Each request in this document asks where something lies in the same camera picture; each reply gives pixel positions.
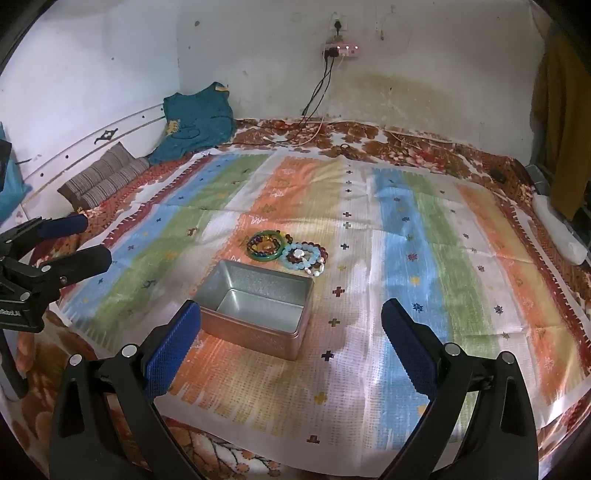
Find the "green jade bangle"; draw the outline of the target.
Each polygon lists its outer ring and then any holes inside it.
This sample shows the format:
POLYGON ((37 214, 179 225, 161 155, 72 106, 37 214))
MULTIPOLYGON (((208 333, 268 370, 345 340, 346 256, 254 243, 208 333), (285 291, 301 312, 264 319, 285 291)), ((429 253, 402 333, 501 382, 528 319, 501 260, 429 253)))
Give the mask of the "green jade bangle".
POLYGON ((246 254, 259 262, 276 260, 283 253, 283 249, 283 235, 276 230, 256 232, 246 243, 246 254))

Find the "striped brown pillow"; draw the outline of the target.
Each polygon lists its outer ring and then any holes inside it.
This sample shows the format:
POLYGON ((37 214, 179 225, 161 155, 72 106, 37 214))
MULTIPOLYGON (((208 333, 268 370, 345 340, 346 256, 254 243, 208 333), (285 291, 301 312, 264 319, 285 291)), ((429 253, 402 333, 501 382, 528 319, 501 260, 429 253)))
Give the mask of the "striped brown pillow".
POLYGON ((135 158, 117 143, 97 161, 66 181, 59 189, 74 210, 95 208, 145 172, 148 161, 135 158))

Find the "silver metal tin box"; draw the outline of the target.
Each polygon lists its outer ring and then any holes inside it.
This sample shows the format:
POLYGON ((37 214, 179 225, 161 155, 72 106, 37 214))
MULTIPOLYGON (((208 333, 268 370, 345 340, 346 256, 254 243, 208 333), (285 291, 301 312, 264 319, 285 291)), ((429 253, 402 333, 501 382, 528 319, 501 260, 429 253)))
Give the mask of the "silver metal tin box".
POLYGON ((311 318, 314 286, 308 277, 221 260, 194 301, 207 334, 294 361, 311 318))

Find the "white long object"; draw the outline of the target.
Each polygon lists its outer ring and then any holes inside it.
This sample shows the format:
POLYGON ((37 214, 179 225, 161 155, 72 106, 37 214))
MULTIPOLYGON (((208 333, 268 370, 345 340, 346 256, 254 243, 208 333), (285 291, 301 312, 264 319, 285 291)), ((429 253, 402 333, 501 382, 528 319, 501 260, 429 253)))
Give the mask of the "white long object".
POLYGON ((550 204, 548 196, 533 194, 533 210, 544 225, 560 255, 572 265, 582 265, 587 258, 587 248, 570 232, 550 204))

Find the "teal folded garment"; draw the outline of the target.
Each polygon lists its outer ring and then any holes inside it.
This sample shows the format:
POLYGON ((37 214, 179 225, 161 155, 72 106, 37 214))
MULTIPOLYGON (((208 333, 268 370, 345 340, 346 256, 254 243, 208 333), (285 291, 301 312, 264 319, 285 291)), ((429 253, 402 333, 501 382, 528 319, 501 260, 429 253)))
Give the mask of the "teal folded garment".
POLYGON ((150 165, 181 159, 228 142, 236 130, 229 90, 213 82, 195 94, 175 93, 163 100, 165 135, 147 160, 150 165))

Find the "striped colourful cloth mat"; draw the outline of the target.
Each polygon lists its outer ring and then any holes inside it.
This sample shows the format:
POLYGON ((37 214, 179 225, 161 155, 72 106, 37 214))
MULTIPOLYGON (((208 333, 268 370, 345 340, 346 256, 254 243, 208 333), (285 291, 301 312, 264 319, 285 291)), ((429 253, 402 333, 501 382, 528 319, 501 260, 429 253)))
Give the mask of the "striped colourful cloth mat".
POLYGON ((109 270, 61 308, 102 353, 137 343, 230 260, 314 281, 311 318, 287 361, 202 333, 157 402, 178 422, 274 463, 370 477, 428 400, 381 326, 398 299, 471 355, 509 350, 550 458, 590 411, 590 324, 524 211, 448 175, 283 152, 190 163, 98 236, 109 270), (256 232, 284 249, 252 260, 256 232))

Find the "mustard hanging garment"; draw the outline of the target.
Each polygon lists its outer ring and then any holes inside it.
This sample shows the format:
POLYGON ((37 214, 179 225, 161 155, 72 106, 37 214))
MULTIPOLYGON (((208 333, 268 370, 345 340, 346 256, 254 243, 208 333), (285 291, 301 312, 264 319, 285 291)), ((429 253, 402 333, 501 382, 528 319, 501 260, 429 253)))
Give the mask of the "mustard hanging garment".
POLYGON ((542 129, 538 161, 550 174, 551 205, 571 220, 590 182, 590 73, 557 26, 546 39, 532 114, 542 129))

